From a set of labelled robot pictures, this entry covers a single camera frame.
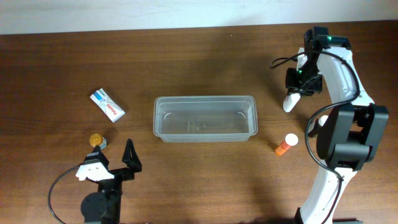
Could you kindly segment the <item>white dropper bottle clear cap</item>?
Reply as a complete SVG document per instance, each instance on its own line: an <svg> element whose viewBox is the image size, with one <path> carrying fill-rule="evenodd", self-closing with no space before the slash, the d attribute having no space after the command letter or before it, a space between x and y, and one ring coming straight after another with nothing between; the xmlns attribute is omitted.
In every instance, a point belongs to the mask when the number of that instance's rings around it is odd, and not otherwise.
<svg viewBox="0 0 398 224"><path fill-rule="evenodd" d="M283 110L286 113L289 113L293 110L293 108L295 107L295 105L298 103L298 101L301 98L301 94L300 93L289 93L283 102Z"/></svg>

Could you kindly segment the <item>white Panadol box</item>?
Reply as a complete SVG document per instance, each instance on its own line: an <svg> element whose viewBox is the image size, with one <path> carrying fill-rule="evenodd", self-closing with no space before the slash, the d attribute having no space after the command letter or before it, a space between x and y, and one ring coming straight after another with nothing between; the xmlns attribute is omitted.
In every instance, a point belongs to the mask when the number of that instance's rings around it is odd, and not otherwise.
<svg viewBox="0 0 398 224"><path fill-rule="evenodd" d="M91 94L90 99L103 111L112 123L125 115L125 111L102 88L95 90Z"/></svg>

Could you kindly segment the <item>orange bottle white cap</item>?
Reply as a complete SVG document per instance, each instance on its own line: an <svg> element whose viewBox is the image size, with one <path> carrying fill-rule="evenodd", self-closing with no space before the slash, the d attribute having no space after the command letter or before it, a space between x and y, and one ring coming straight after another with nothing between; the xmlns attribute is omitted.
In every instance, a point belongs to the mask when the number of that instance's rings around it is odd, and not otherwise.
<svg viewBox="0 0 398 224"><path fill-rule="evenodd" d="M281 142L279 146L276 147L274 152L278 155L281 156L285 152L287 152L291 147L296 146L298 144L298 137L296 134L289 133L286 135L285 139Z"/></svg>

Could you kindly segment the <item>dark bottle white cap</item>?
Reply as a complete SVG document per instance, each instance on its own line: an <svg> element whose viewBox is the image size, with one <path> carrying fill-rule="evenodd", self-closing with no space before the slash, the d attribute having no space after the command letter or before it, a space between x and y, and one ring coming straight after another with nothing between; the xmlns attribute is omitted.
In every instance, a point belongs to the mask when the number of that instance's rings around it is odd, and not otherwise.
<svg viewBox="0 0 398 224"><path fill-rule="evenodd" d="M326 123L327 119L328 119L328 115L323 115L320 118L313 120L310 123L309 129L308 129L308 136L310 138L315 138L318 135L320 129Z"/></svg>

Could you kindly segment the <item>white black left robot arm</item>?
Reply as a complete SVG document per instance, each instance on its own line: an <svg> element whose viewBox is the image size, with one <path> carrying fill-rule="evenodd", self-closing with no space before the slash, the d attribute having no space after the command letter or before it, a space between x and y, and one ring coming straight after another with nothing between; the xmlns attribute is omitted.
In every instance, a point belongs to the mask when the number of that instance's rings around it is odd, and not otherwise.
<svg viewBox="0 0 398 224"><path fill-rule="evenodd" d="M136 154L133 141L128 139L122 162L126 167L109 170L109 161L96 146L87 154L79 166L76 177L98 185L96 192L87 195L81 203L81 214L85 223L119 223L123 182L134 180L142 171L142 164Z"/></svg>

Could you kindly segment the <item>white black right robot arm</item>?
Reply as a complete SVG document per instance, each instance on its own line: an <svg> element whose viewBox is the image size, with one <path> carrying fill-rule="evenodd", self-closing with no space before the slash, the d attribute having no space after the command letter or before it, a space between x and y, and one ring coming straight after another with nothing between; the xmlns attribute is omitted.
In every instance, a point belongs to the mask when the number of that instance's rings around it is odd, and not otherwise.
<svg viewBox="0 0 398 224"><path fill-rule="evenodd" d="M321 92L324 83L331 99L330 105L309 118L305 128L306 139L317 139L317 151L310 156L319 170L307 200L296 211L295 222L332 223L349 181L376 155L389 113L364 90L346 37L315 26L306 31L304 46L291 59L297 66L287 69L284 110L291 111L302 96Z"/></svg>

